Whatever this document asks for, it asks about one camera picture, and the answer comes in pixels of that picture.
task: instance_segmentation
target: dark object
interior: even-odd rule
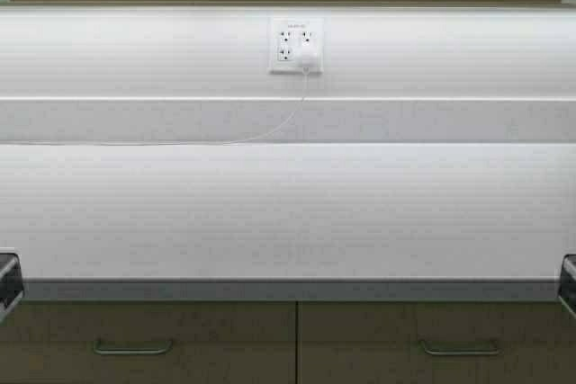
[[[576,255],[568,255],[564,258],[558,298],[576,317]]]
[[[20,261],[14,254],[0,254],[0,322],[18,305],[24,296]]]

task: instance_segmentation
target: cabinet door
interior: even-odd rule
[[[26,304],[0,327],[0,384],[294,384],[289,303]]]
[[[412,383],[412,306],[391,303],[302,304],[302,384]]]

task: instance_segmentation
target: drawer handle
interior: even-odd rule
[[[154,349],[131,349],[131,348],[122,348],[122,349],[109,349],[103,347],[104,343],[101,339],[97,339],[94,341],[93,351],[95,354],[98,355],[108,355],[108,356],[137,356],[137,355],[164,355],[168,354],[172,347],[174,346],[174,341],[171,339],[166,341],[164,346]]]
[[[486,349],[463,348],[455,350],[452,348],[432,347],[427,341],[421,340],[420,346],[424,353],[432,357],[494,357],[500,355],[498,341],[489,341],[490,347]]]

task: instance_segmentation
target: outlet socket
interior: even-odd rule
[[[312,48],[314,53],[318,53],[318,60],[310,73],[320,74],[323,71],[323,24],[320,19],[273,19],[270,30],[270,72],[301,74],[300,53],[303,49]]]

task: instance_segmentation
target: cabinet drawer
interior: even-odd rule
[[[2,384],[295,382],[293,344],[177,344],[159,356],[100,356],[90,344],[0,344]]]
[[[304,343],[300,374],[302,384],[416,384],[408,344]]]
[[[420,304],[418,339],[429,342],[576,342],[576,321],[560,304]]]
[[[416,340],[413,306],[393,303],[302,304],[304,342],[408,342]]]
[[[23,304],[0,342],[290,342],[288,303]]]
[[[572,381],[576,345],[501,343],[495,356],[430,356],[413,346],[410,355],[418,382],[432,384],[510,384]]]

